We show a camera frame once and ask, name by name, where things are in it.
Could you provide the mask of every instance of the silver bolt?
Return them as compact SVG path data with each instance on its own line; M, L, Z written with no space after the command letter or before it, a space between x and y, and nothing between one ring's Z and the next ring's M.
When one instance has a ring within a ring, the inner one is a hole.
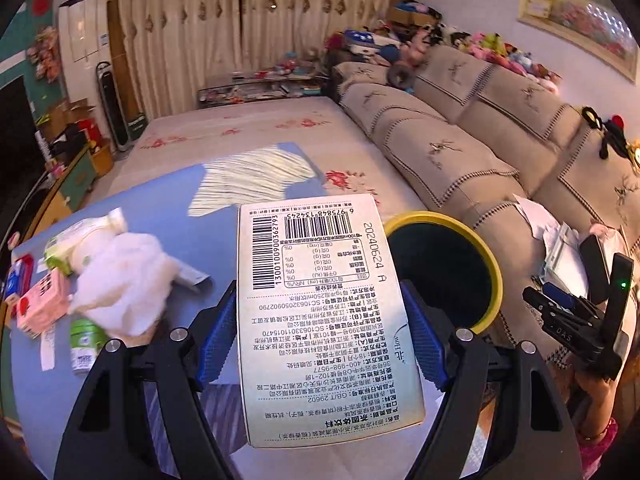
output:
M523 341L520 346L525 354L536 353L536 346L531 341Z
M187 329L186 328L174 328L171 330L169 337L174 341L182 341L187 337Z
M468 328L459 328L456 330L456 337L460 341L471 341L474 338L474 333Z
M104 346L107 352L115 352L118 348L120 348L120 341L118 339L109 339Z

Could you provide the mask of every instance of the pink sleeve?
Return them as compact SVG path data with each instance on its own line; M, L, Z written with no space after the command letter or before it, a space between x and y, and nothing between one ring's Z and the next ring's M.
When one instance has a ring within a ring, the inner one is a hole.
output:
M618 424L614 418L609 422L607 433L604 438L595 446L580 444L580 458L582 459L582 478L588 479L600 466L600 459L604 452L609 449L613 439L618 434Z

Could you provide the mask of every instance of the white bottle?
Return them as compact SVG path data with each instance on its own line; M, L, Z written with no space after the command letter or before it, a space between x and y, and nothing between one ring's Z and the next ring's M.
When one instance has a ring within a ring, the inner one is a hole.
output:
M49 269L59 268L67 276L81 274L91 258L114 237L127 231L121 208L100 218L85 218L47 242L44 260Z

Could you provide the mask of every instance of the painting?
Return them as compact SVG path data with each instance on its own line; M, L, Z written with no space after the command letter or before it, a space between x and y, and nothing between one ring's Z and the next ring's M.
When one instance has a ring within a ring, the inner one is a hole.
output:
M638 44L610 0L521 0L519 16L636 81Z

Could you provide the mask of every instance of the bracelet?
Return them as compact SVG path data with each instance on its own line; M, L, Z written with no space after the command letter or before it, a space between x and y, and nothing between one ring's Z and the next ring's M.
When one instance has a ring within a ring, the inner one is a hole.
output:
M585 440L587 442L590 442L591 440L597 440L601 436L604 436L605 434L607 434L607 431L609 431L609 428L611 427L612 421L613 421L613 418L609 417L609 421L607 423L606 428L604 430L602 430L596 436L584 436L579 430L578 430L578 434L580 434L581 439L583 439L583 440Z

